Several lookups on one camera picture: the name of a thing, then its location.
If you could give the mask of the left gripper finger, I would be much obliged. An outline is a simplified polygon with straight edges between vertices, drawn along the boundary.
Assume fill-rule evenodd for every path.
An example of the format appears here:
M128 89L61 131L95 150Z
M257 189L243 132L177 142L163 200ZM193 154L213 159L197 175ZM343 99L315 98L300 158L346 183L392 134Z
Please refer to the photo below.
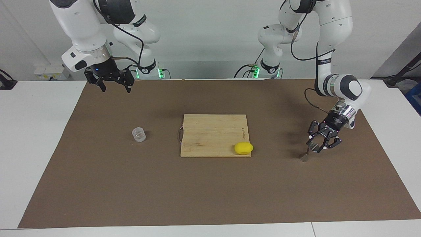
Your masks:
M319 145L318 153L325 149L331 149L336 147L342 142L342 139L338 136L339 131L327 131L324 130L320 135L324 138L322 144Z
M320 123L315 120L311 122L307 133L309 135L309 139L306 144L309 145L316 136L321 134Z

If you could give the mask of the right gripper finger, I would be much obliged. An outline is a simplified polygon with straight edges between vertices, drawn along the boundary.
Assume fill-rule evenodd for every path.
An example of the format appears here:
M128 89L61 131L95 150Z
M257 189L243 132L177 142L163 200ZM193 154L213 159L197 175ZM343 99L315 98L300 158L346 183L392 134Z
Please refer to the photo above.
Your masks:
M85 75L85 77L86 77L86 79L87 79L87 81L88 81L89 84L95 85L95 86L99 87L102 92L105 92L106 91L106 86L105 86L105 84L103 82L102 77L96 78L95 75L94 75L94 73L93 73L93 71L92 71L92 69L90 69L89 67L87 67L84 70L84 75Z
M131 88L134 85L135 79L130 69L126 68L119 71L118 83L125 87L128 93L131 93Z

